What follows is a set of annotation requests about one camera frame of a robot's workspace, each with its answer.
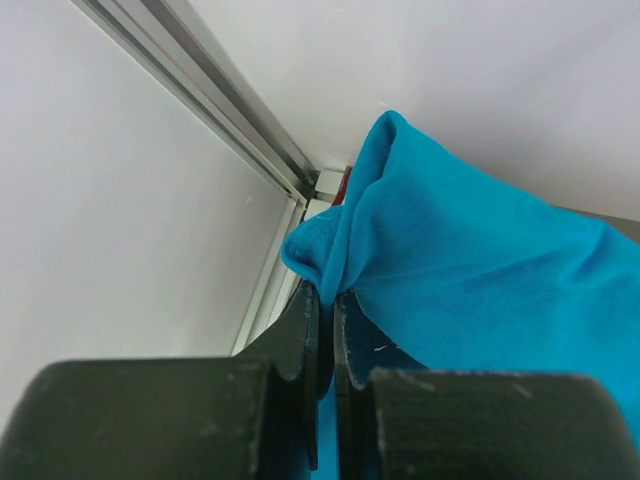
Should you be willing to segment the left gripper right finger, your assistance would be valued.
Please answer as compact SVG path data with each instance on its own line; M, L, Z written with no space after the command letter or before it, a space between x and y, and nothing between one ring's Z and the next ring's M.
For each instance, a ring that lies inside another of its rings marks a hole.
M620 409L580 375L438 371L345 293L334 305L344 479L635 479Z

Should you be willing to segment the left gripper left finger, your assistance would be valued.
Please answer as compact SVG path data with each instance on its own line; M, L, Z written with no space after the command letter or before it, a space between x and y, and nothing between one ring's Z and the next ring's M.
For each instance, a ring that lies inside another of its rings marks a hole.
M232 357L64 361L1 437L5 479L306 479L318 464L319 300L301 283Z

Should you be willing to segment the blue t shirt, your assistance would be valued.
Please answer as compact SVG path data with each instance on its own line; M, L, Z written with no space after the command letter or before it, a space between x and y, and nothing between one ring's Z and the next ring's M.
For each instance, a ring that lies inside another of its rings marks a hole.
M585 373L639 426L639 247L455 158L400 114L370 130L344 202L285 240L323 306L354 290L426 365Z

